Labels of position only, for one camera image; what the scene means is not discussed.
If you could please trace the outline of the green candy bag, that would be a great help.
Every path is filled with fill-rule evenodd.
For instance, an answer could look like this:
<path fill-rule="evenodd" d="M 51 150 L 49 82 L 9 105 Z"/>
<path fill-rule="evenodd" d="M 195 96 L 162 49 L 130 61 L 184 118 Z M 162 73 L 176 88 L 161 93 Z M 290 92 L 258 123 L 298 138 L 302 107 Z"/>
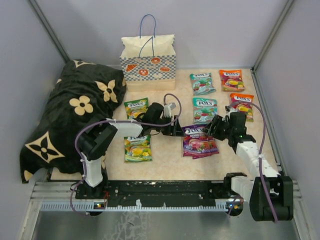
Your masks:
<path fill-rule="evenodd" d="M 126 116 L 130 119 L 137 118 L 140 114 L 144 114 L 147 112 L 149 108 L 149 100 L 147 97 L 127 101 L 124 103 Z"/>
<path fill-rule="evenodd" d="M 151 136 L 124 137 L 124 162 L 140 163 L 153 160 L 151 152 Z"/>

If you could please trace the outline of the checkered paper bag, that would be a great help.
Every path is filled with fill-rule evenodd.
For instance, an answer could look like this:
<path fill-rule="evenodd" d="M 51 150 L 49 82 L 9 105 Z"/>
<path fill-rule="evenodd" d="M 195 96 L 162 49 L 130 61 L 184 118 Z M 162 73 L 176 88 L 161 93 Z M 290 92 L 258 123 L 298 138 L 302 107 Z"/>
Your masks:
<path fill-rule="evenodd" d="M 124 49 L 119 59 L 128 91 L 175 89 L 175 35 L 123 37 L 121 41 Z"/>

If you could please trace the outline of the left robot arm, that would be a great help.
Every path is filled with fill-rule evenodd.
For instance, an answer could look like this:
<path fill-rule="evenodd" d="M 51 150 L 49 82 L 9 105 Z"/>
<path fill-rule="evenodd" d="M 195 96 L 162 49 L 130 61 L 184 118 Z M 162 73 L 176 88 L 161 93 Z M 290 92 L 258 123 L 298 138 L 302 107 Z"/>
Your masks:
<path fill-rule="evenodd" d="M 75 138 L 74 146 L 83 164 L 83 181 L 86 192 L 97 199 L 103 195 L 104 186 L 101 170 L 101 158 L 115 137 L 142 138 L 152 131 L 164 136 L 183 137 L 185 135 L 179 123 L 179 114 L 172 115 L 176 108 L 173 102 L 152 103 L 145 113 L 137 118 L 116 120 L 111 118 L 92 118 Z"/>

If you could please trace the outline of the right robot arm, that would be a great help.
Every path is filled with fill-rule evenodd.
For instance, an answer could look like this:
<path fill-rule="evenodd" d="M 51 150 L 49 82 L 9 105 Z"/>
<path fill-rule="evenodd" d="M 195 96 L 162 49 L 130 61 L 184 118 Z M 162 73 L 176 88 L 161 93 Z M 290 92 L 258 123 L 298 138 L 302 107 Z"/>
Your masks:
<path fill-rule="evenodd" d="M 254 178 L 241 173 L 230 174 L 223 192 L 229 198 L 239 195 L 249 203 L 252 218 L 257 222 L 290 221 L 294 217 L 294 188 L 289 176 L 274 169 L 258 148 L 255 138 L 247 133 L 246 116 L 242 112 L 215 115 L 203 129 L 216 140 L 227 140 Z"/>

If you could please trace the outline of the teal candy bag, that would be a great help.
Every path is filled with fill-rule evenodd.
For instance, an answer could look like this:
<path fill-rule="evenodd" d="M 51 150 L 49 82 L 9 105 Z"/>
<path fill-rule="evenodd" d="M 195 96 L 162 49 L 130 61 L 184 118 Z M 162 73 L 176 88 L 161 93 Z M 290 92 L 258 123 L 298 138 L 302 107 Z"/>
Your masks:
<path fill-rule="evenodd" d="M 213 86 L 212 73 L 190 74 L 192 92 L 194 96 L 207 95 L 214 93 L 216 88 Z"/>
<path fill-rule="evenodd" d="M 193 103 L 193 123 L 204 125 L 210 123 L 218 113 L 218 102 L 216 99 L 194 97 Z"/>

